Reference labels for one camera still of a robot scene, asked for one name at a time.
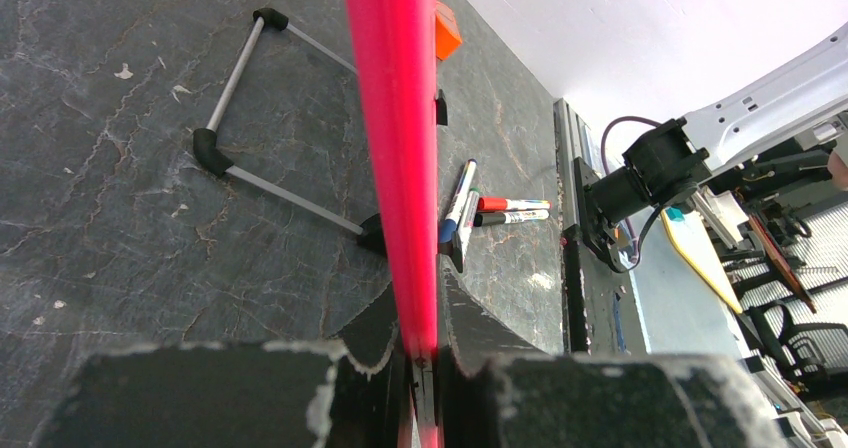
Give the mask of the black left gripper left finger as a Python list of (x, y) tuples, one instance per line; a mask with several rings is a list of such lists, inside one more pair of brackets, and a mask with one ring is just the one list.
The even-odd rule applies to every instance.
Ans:
[(391, 288), (327, 340), (136, 345), (77, 371), (40, 447), (398, 447), (406, 361)]

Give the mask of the pink framed whiteboard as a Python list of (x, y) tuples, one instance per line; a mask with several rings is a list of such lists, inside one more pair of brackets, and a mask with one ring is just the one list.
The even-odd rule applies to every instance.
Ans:
[(438, 447), (435, 0), (346, 3), (419, 437)]

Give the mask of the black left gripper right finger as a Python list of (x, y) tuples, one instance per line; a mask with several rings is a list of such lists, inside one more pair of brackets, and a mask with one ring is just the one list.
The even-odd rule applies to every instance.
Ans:
[(756, 384), (718, 356), (552, 356), (444, 272), (439, 414), (447, 447), (781, 447)]

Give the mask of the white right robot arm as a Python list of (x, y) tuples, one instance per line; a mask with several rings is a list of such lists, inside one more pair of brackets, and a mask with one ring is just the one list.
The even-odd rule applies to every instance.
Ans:
[(847, 131), (847, 29), (702, 109), (639, 136), (623, 167), (583, 189), (588, 226), (610, 228), (690, 197), (707, 180), (792, 138), (827, 143)]

